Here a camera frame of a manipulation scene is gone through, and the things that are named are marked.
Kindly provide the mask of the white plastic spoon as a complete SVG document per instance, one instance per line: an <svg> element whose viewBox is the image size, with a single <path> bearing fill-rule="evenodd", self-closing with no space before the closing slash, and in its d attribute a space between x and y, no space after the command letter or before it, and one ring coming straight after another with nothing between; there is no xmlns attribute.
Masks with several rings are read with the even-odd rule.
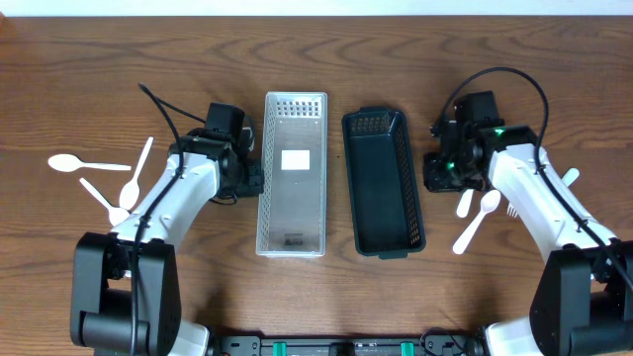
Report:
<svg viewBox="0 0 633 356"><path fill-rule="evenodd" d="M60 172L73 172L81 168L108 170L108 171L131 171L129 165L84 162L73 154L56 154L47 160L48 165Z"/></svg>
<svg viewBox="0 0 633 356"><path fill-rule="evenodd" d="M461 255L466 251L486 215L498 207L500 198L499 190L491 190L484 195L480 202L480 211L453 244L452 251L455 254Z"/></svg>
<svg viewBox="0 0 633 356"><path fill-rule="evenodd" d="M122 223L130 216L130 213L126 209L111 205L109 201L85 178L80 178L79 182L86 191L106 209L108 212L108 221L112 226Z"/></svg>
<svg viewBox="0 0 633 356"><path fill-rule="evenodd" d="M135 168L135 172L133 174L132 179L123 186L123 188L122 188L122 190L120 192L120 196L119 196L120 207L124 208L124 209L126 209L128 211L131 210L135 206L136 201L138 199L138 196L139 196L138 178L139 178L139 175L140 175L140 173L142 171L142 168L143 168L143 166L144 166L144 164L145 164L145 162L146 162L146 160L148 158L148 155L149 155L149 152L151 150L152 144L153 144L153 137L150 136L147 139L147 141L146 141L146 143L145 143L145 145L144 145L144 147L143 147L143 149L142 149L142 151L140 153L140 156L139 156L139 159L138 159L138 162L137 162L137 165L136 165L136 168Z"/></svg>

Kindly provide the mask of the white plastic fork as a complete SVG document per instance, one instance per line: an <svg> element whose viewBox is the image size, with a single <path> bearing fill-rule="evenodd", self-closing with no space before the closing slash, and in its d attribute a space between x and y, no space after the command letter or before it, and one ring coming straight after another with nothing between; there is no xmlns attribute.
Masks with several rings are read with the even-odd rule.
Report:
<svg viewBox="0 0 633 356"><path fill-rule="evenodd" d="M509 203L507 205L507 210L506 213L511 217L511 218L516 218L518 216L518 212L516 210L516 208L514 207L514 205L512 203Z"/></svg>
<svg viewBox="0 0 633 356"><path fill-rule="evenodd" d="M567 186L571 186L580 177L578 168L570 168L562 177L562 182Z"/></svg>
<svg viewBox="0 0 633 356"><path fill-rule="evenodd" d="M456 216L458 218L463 219L469 214L473 195L474 195L473 189L467 189L462 193L457 209L456 209Z"/></svg>

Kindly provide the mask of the clear perforated plastic basket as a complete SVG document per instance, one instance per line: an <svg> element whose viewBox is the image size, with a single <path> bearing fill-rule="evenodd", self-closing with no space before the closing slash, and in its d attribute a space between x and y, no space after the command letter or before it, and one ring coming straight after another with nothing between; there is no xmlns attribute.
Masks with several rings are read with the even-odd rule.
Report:
<svg viewBox="0 0 633 356"><path fill-rule="evenodd" d="M327 94L269 92L262 138L258 255L316 258L325 254L326 161Z"/></svg>

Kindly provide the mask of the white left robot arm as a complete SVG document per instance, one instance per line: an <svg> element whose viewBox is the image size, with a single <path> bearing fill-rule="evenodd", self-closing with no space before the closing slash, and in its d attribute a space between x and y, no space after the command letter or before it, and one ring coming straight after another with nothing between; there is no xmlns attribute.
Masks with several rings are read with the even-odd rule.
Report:
<svg viewBox="0 0 633 356"><path fill-rule="evenodd" d="M87 232L74 251L70 339L97 355L214 355L210 331L183 319L176 252L212 199L263 191L254 134L195 129L136 210L108 233Z"/></svg>

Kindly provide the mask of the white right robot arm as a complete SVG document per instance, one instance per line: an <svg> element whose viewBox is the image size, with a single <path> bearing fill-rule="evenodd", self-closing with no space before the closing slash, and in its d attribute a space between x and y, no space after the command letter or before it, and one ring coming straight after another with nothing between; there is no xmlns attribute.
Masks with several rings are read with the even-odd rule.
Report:
<svg viewBox="0 0 633 356"><path fill-rule="evenodd" d="M485 327L489 355L597 355L632 348L632 244L583 207L536 134L502 120L438 122L424 156L431 192L496 189L535 240L545 268L529 314Z"/></svg>

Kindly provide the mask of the dark green plastic basket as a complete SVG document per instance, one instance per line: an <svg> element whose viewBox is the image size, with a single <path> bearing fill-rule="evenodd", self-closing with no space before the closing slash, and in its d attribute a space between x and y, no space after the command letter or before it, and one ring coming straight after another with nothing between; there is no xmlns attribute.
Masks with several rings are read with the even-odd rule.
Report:
<svg viewBox="0 0 633 356"><path fill-rule="evenodd" d="M426 239L405 114L362 107L341 123L357 252L397 259L422 251Z"/></svg>

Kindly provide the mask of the white plastic spoon upright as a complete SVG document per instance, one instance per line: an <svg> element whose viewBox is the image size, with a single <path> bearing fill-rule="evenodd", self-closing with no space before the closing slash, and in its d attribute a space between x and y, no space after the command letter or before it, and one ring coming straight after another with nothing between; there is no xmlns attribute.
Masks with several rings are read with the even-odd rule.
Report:
<svg viewBox="0 0 633 356"><path fill-rule="evenodd" d="M120 196L119 196L120 207L124 208L124 209L126 209L128 211L131 210L135 206L136 201L138 199L138 196L139 196L138 178L139 178L139 175L140 175L140 173L142 171L142 168L143 168L143 166L144 166L144 164L145 164L145 162L146 162L146 160L148 158L148 155L149 155L149 152L151 150L152 144L153 144L153 137L150 136L147 139L147 141L146 141L146 143L145 143L145 145L144 145L144 147L143 147L143 149L142 149L142 151L140 153L140 156L139 156L139 159L138 159L138 162L137 162L137 165L136 165L136 168L135 168L135 172L133 174L132 179L123 186L123 188L122 188L122 190L120 192Z"/></svg>

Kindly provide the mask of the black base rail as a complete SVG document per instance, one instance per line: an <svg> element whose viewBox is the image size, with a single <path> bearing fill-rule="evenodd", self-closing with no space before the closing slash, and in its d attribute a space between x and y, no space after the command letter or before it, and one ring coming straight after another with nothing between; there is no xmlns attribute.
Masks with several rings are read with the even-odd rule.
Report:
<svg viewBox="0 0 633 356"><path fill-rule="evenodd" d="M442 328L415 337L214 335L206 356L487 356L484 339Z"/></svg>

